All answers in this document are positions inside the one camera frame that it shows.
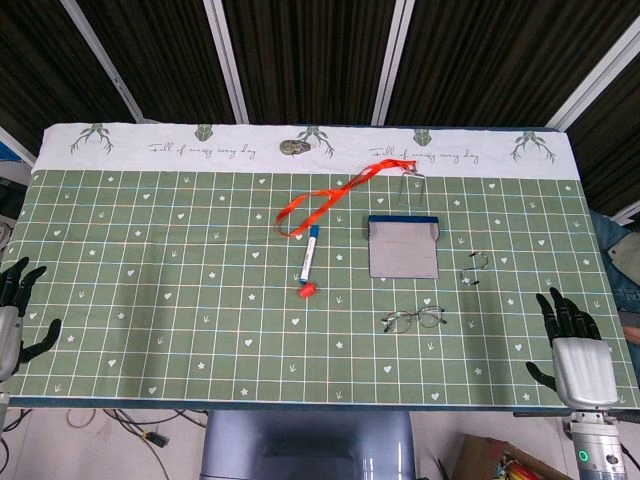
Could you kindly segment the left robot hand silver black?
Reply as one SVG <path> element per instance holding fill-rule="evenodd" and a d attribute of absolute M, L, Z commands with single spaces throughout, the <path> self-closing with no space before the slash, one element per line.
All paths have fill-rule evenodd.
<path fill-rule="evenodd" d="M 49 351 L 60 337 L 62 321 L 54 319 L 43 340 L 29 347 L 22 338 L 23 320 L 36 281 L 47 267 L 23 274 L 29 258 L 23 257 L 1 273 L 1 381 L 7 381 L 22 364 Z"/>

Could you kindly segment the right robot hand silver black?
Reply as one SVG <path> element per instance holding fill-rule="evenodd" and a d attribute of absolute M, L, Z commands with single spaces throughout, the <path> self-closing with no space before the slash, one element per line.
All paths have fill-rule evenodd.
<path fill-rule="evenodd" d="M 554 373 L 528 361 L 526 369 L 541 385 L 553 390 L 572 410 L 605 410 L 619 401 L 609 345 L 593 317 L 559 290 L 550 298 L 536 295 L 551 348 Z"/>

